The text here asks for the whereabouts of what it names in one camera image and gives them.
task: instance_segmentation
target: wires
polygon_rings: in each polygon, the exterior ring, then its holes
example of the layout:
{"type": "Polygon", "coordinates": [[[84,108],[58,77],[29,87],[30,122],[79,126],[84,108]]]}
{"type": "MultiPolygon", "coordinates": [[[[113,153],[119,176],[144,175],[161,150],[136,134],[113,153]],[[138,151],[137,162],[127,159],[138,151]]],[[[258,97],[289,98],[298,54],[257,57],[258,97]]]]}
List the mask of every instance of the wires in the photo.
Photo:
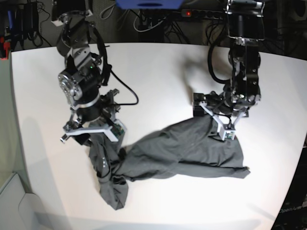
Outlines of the wires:
{"type": "Polygon", "coordinates": [[[119,21],[120,21],[122,18],[123,18],[123,20],[122,20],[121,25],[120,25],[119,27],[116,28],[117,31],[120,31],[120,30],[124,27],[125,21],[126,21],[128,15],[129,15],[129,13],[130,13],[130,11],[129,11],[129,10],[126,10],[126,11],[118,18],[118,20],[116,21],[116,23],[119,23],[119,21]]]}
{"type": "Polygon", "coordinates": [[[143,18],[141,18],[141,16],[140,15],[138,15],[135,11],[133,11],[133,10],[130,10],[130,12],[131,13],[133,13],[135,16],[137,16],[140,20],[142,20],[143,21],[143,18]]]}
{"type": "Polygon", "coordinates": [[[123,86],[125,86],[136,98],[136,102],[135,103],[122,103],[122,104],[111,104],[111,106],[116,106],[116,105],[137,105],[139,103],[139,97],[138,95],[128,86],[126,85],[112,70],[112,66],[108,64],[107,62],[107,52],[106,52],[106,45],[103,41],[102,36],[100,35],[100,33],[98,32],[98,30],[96,28],[94,28],[94,35],[97,38],[97,47],[99,50],[99,54],[101,55],[101,57],[103,58],[103,69],[102,69],[102,73],[101,73],[101,77],[102,80],[104,81],[102,83],[102,85],[107,86],[107,82],[109,80],[110,77],[110,73],[114,76],[114,78],[116,80],[118,80],[123,86]]]}
{"type": "Polygon", "coordinates": [[[110,70],[110,72],[115,77],[115,79],[118,80],[123,86],[125,86],[134,95],[134,97],[136,98],[136,102],[135,103],[122,103],[122,104],[111,104],[111,105],[112,106],[114,106],[114,105],[137,105],[139,103],[139,97],[135,93],[135,91],[133,91],[128,85],[126,85],[121,79],[119,79],[119,77],[113,72],[113,70],[110,70]]]}
{"type": "Polygon", "coordinates": [[[154,25],[154,26],[152,26],[152,27],[150,27],[150,28],[148,28],[148,29],[146,29],[146,30],[138,30],[138,29],[136,28],[135,23],[136,23],[136,20],[137,20],[137,19],[138,19],[138,17],[135,17],[134,22],[133,22],[133,28],[134,28],[134,30],[135,30],[136,32],[144,33],[144,32],[150,31],[150,30],[152,30],[152,29],[154,29],[154,28],[160,26],[160,25],[164,22],[164,20],[166,19],[166,17],[164,17],[160,22],[158,22],[158,24],[156,24],[156,25],[154,25]]]}
{"type": "Polygon", "coordinates": [[[113,13],[113,11],[114,11],[114,9],[115,9],[115,6],[116,6],[116,3],[110,5],[109,7],[105,8],[104,10],[102,10],[102,11],[100,12],[100,14],[99,14],[100,19],[101,19],[101,20],[106,20],[106,19],[108,19],[109,17],[111,17],[111,15],[112,15],[112,13],[113,13]],[[110,13],[107,15],[107,17],[104,17],[104,15],[105,15],[105,13],[106,13],[107,11],[110,11],[110,13]]]}
{"type": "Polygon", "coordinates": [[[229,126],[231,127],[232,125],[232,121],[231,121],[231,116],[230,115],[224,115],[224,114],[216,114],[216,113],[213,113],[214,115],[217,115],[217,116],[224,116],[224,117],[227,117],[229,119],[229,126]]]}
{"type": "Polygon", "coordinates": [[[220,84],[229,84],[230,80],[221,80],[219,78],[216,77],[216,75],[214,74],[214,70],[213,70],[213,66],[212,66],[212,54],[214,51],[214,48],[221,42],[224,40],[225,37],[225,25],[221,31],[221,33],[219,34],[219,36],[217,37],[217,39],[212,43],[212,45],[209,48],[209,52],[208,52],[208,69],[209,69],[209,73],[211,75],[211,77],[213,78],[213,80],[215,80],[217,83],[220,84]]]}
{"type": "Polygon", "coordinates": [[[207,28],[206,28],[206,30],[205,30],[206,37],[207,37],[207,42],[206,42],[206,45],[207,45],[207,46],[208,46],[209,44],[210,44],[210,45],[212,44],[211,41],[210,41],[210,39],[211,39],[211,37],[215,34],[215,33],[213,33],[213,32],[218,28],[219,25],[221,25],[220,19],[218,19],[217,22],[214,22],[214,21],[212,20],[212,22],[207,26],[207,28]]]}
{"type": "Polygon", "coordinates": [[[35,43],[35,37],[37,37],[38,34],[39,34],[39,32],[37,32],[36,35],[35,35],[34,37],[28,35],[29,40],[32,41],[32,44],[33,44],[36,48],[37,48],[37,47],[41,47],[41,46],[43,45],[43,43],[44,43],[44,41],[43,41],[43,39],[42,39],[41,37],[39,37],[39,38],[40,38],[39,44],[37,45],[37,44],[35,43]]]}
{"type": "Polygon", "coordinates": [[[45,13],[47,13],[48,17],[45,20],[41,21],[41,23],[39,24],[39,32],[40,32],[40,34],[43,33],[43,23],[48,21],[49,18],[51,17],[50,13],[48,13],[46,10],[44,10],[43,8],[41,8],[41,10],[44,11],[45,13]]]}
{"type": "Polygon", "coordinates": [[[165,32],[165,37],[168,39],[169,43],[171,43],[169,35],[170,34],[176,34],[180,43],[183,43],[182,40],[181,40],[181,38],[183,38],[183,40],[187,44],[191,44],[189,38],[183,33],[183,31],[181,30],[181,28],[180,28],[180,26],[178,25],[177,22],[171,22],[169,27],[171,27],[171,29],[168,32],[165,32]]]}
{"type": "Polygon", "coordinates": [[[301,40],[303,37],[303,33],[299,34],[299,38],[297,40],[297,43],[292,47],[292,49],[290,49],[288,52],[286,50],[284,50],[283,48],[279,47],[273,40],[271,39],[266,39],[264,41],[262,41],[263,46],[272,54],[276,54],[276,52],[274,50],[272,50],[270,47],[268,47],[268,43],[270,43],[271,45],[273,45],[276,49],[280,50],[282,53],[282,55],[285,56],[290,56],[299,46],[301,40]]]}
{"type": "Polygon", "coordinates": [[[52,47],[52,45],[50,44],[49,41],[47,41],[40,33],[38,33],[38,36],[43,39],[50,47],[52,47]]]}

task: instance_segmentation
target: gray cloth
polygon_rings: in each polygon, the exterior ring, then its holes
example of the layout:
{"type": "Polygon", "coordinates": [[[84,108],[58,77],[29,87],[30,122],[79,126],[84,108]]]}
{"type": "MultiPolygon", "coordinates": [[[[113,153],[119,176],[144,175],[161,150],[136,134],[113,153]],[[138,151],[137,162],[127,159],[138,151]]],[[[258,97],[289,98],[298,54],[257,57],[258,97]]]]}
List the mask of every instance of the gray cloth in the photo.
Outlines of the gray cloth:
{"type": "Polygon", "coordinates": [[[120,149],[123,135],[119,143],[111,143],[102,134],[92,134],[90,159],[102,198],[115,210],[123,208],[126,180],[165,179],[176,174],[245,178],[249,171],[243,167],[238,140],[221,141],[216,130],[210,116],[192,118],[144,137],[127,154],[120,149]]]}

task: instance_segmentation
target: red switch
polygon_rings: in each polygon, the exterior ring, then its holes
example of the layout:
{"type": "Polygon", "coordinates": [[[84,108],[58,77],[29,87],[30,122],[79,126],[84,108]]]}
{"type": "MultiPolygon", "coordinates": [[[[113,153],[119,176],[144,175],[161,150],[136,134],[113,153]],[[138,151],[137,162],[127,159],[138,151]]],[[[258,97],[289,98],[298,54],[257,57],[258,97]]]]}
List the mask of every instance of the red switch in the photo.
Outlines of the red switch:
{"type": "Polygon", "coordinates": [[[3,44],[3,48],[5,50],[5,58],[1,58],[1,60],[8,60],[9,59],[9,53],[10,53],[10,49],[11,49],[11,44],[10,42],[4,42],[3,44]]]}
{"type": "Polygon", "coordinates": [[[190,18],[192,16],[192,11],[191,10],[182,10],[181,16],[184,17],[184,18],[190,18]]]}

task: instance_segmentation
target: blue box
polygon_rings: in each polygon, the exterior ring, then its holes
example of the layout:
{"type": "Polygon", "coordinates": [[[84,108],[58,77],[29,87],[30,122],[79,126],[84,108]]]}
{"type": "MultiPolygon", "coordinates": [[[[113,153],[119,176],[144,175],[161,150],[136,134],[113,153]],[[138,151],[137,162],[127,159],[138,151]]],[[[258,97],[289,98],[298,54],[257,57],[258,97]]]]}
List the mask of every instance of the blue box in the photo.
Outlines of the blue box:
{"type": "Polygon", "coordinates": [[[178,9],[184,0],[116,0],[122,9],[178,9]]]}

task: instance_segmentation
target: gray wall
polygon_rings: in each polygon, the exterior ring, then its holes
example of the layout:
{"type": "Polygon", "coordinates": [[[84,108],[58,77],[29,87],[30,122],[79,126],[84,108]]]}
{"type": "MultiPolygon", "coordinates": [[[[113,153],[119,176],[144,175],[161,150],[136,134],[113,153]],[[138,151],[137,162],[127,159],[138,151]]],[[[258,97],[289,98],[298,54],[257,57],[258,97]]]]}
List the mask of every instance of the gray wall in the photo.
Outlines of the gray wall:
{"type": "Polygon", "coordinates": [[[9,60],[0,60],[0,104],[0,187],[12,172],[16,172],[24,184],[25,191],[30,192],[19,137],[9,60]]]}

